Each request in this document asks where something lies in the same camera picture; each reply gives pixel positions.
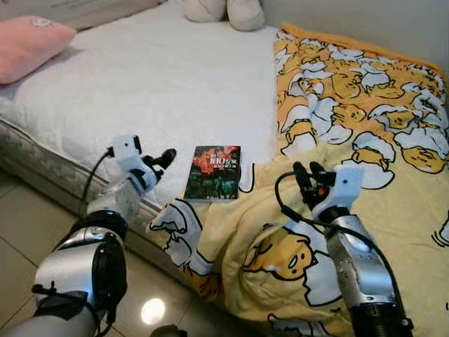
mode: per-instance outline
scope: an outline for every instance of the book cover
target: book cover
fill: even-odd
[[[239,174],[239,146],[197,146],[184,199],[206,202],[237,199]]]

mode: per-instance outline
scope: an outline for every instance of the yellow blanket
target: yellow blanket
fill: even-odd
[[[278,156],[242,174],[238,200],[176,199],[148,230],[206,300],[296,336],[352,336],[322,229],[280,213],[294,161],[364,169],[352,213],[389,259],[414,336],[449,332],[445,78],[434,65],[284,25],[275,43]],[[311,218],[293,179],[284,202]]]

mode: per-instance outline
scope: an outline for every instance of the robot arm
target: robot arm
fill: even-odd
[[[391,268],[382,252],[377,247],[375,249],[373,237],[358,216],[350,214],[360,192],[362,170],[338,165],[333,172],[326,172],[315,162],[310,164],[310,169],[311,174],[296,162],[294,172],[285,176],[295,175],[303,201],[311,209],[314,220],[303,219],[279,203],[282,212],[293,220],[309,221],[328,228],[324,232],[328,254],[335,264],[339,288],[351,314],[355,335],[411,337],[413,325],[406,319]],[[276,183],[278,201],[280,179]]]
[[[109,331],[127,288],[123,241],[128,223],[176,151],[141,158],[139,138],[124,136],[114,139],[112,153],[123,175],[88,205],[86,217],[39,266],[32,289],[38,309],[6,337],[91,337]],[[109,329],[100,333],[106,313]]]

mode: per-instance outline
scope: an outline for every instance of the black cable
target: black cable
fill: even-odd
[[[91,186],[91,182],[92,182],[93,176],[95,175],[95,172],[97,171],[98,167],[100,166],[102,161],[105,160],[106,157],[113,157],[113,156],[114,156],[114,151],[112,150],[112,147],[109,147],[107,149],[107,151],[97,161],[97,163],[93,167],[91,173],[89,173],[89,177],[86,181],[86,184],[84,185],[84,190],[83,190],[83,194],[81,195],[81,201],[80,201],[79,209],[78,209],[78,213],[81,218],[82,218],[82,210],[81,209],[83,208],[83,204],[86,201],[87,192],[89,191],[89,187]]]
[[[50,288],[50,289],[45,289],[45,288],[42,287],[42,285],[35,284],[32,287],[32,293],[37,293],[37,294],[47,295],[47,296],[56,296],[56,297],[66,298],[68,300],[71,300],[71,301],[75,302],[76,304],[79,304],[79,305],[82,305],[82,306],[86,307],[92,314],[93,321],[95,322],[95,330],[98,331],[98,333],[100,333],[100,318],[98,317],[98,314],[95,311],[94,307],[87,300],[82,300],[82,299],[80,299],[80,298],[78,298],[76,296],[72,296],[72,295],[69,295],[67,293],[58,293],[56,290],[53,290],[53,289],[54,289],[54,282],[52,282],[52,288]],[[45,299],[43,301],[41,301],[39,303],[37,309],[39,310],[41,308],[41,306],[43,304],[45,304],[45,302],[46,302]]]
[[[103,331],[101,331],[101,332],[98,332],[98,335],[97,335],[96,337],[103,337],[103,336],[106,336],[106,334],[111,330],[111,328],[112,328],[112,323],[111,323],[111,324],[108,323],[107,326],[106,326],[106,328],[105,328],[105,330],[103,330]]]
[[[281,206],[282,213],[284,213],[286,215],[287,214],[291,215],[292,213],[296,213],[296,212],[294,212],[294,210],[292,210],[290,207],[286,206],[282,202],[281,195],[279,194],[279,184],[284,178],[289,177],[289,176],[294,176],[294,175],[295,175],[295,172],[284,173],[279,176],[279,178],[276,180],[276,183],[274,184],[274,194],[276,195],[276,200],[279,203],[279,205]],[[334,230],[344,232],[346,234],[352,235],[353,237],[356,237],[357,239],[360,239],[370,249],[374,249],[375,252],[379,255],[380,259],[382,260],[382,263],[384,264],[385,268],[387,269],[387,272],[389,273],[389,275],[391,277],[391,283],[393,285],[393,292],[396,297],[396,302],[399,306],[399,310],[401,311],[401,314],[403,315],[403,317],[406,317],[406,311],[405,311],[403,303],[402,303],[401,293],[399,291],[398,283],[394,276],[393,269],[391,268],[391,266],[387,260],[387,257],[383,254],[383,252],[380,250],[380,248],[371,239],[369,239],[366,236],[360,234],[359,232],[356,232],[355,230],[351,230],[349,228],[345,228],[345,227],[342,227],[339,225],[334,225],[332,223],[324,223],[324,222],[317,221],[317,220],[303,218],[298,213],[296,213],[296,215],[297,215],[297,217],[293,219],[294,221],[297,220],[299,222],[301,220],[310,225],[320,225],[320,226],[327,227],[327,228],[333,228]]]

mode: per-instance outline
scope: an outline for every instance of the floor tile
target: floor tile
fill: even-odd
[[[9,329],[13,328],[16,324],[20,323],[24,319],[30,318],[36,311],[36,302],[34,298],[31,298],[23,307],[19,310],[14,317],[8,321],[8,323],[0,330],[0,333],[7,332]],[[107,333],[106,337],[123,337],[124,335],[119,333],[114,327]]]
[[[0,198],[10,192],[20,181],[0,169]]]
[[[196,297],[178,328],[192,337],[261,336],[246,323]]]
[[[38,265],[76,218],[28,185],[0,198],[0,235]]]
[[[31,297],[36,268],[7,242],[0,238],[0,328]]]
[[[148,337],[159,326],[177,324],[187,311],[193,292],[128,251],[126,267],[128,291],[119,304],[114,326],[127,336]],[[142,320],[142,307],[153,298],[163,301],[165,315],[161,321],[147,325]]]

